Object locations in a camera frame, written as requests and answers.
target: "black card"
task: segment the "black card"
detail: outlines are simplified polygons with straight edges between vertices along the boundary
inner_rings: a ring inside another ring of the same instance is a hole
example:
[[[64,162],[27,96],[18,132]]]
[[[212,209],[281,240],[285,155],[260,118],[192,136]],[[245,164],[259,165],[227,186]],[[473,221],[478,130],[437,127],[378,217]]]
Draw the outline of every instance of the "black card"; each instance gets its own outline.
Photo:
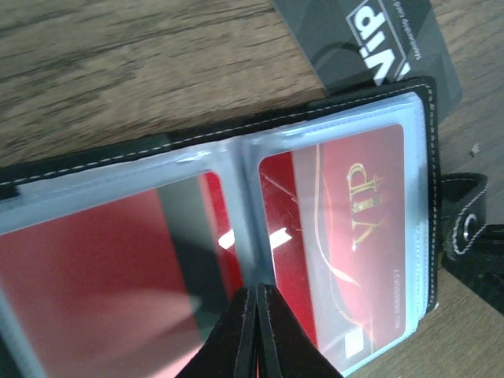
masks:
[[[273,0],[329,95],[418,76],[435,79],[439,120],[461,99],[429,0]]]

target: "strap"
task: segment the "strap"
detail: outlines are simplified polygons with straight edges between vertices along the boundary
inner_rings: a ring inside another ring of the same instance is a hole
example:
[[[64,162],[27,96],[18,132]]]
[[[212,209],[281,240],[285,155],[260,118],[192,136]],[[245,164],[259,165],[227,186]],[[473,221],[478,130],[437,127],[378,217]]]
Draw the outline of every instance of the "strap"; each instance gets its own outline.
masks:
[[[486,224],[487,177],[455,173],[441,179],[443,250],[456,260],[466,254]]]
[[[442,178],[443,267],[504,315],[504,224],[486,224],[487,177]]]

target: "red vip card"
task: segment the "red vip card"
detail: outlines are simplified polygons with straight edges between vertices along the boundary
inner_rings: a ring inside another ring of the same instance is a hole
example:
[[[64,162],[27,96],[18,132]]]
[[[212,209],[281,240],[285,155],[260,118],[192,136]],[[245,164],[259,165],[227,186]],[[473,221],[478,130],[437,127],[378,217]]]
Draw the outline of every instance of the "red vip card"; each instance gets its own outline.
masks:
[[[207,173],[0,236],[0,284],[48,376],[174,376],[243,285]]]
[[[405,331],[403,144],[392,125],[259,167],[278,287],[341,370]]]

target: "card wallet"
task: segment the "card wallet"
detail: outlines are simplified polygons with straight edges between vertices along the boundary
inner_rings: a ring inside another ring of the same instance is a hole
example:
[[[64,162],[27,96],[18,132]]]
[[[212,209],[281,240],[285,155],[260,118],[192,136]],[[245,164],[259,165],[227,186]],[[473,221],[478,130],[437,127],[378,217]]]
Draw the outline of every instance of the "card wallet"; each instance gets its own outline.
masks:
[[[435,83],[0,169],[0,371],[174,376],[274,284],[344,375],[436,305]]]

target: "wooden table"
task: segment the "wooden table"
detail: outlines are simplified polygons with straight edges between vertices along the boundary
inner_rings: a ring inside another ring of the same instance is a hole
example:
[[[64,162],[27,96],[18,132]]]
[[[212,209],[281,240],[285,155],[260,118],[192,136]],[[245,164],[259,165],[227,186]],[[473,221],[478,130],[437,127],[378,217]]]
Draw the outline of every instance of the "wooden table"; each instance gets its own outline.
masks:
[[[504,2],[434,3],[465,91],[440,127],[443,171],[489,175],[502,223]],[[323,95],[269,0],[0,4],[0,166]],[[504,318],[443,270],[439,302],[353,377],[502,376]]]

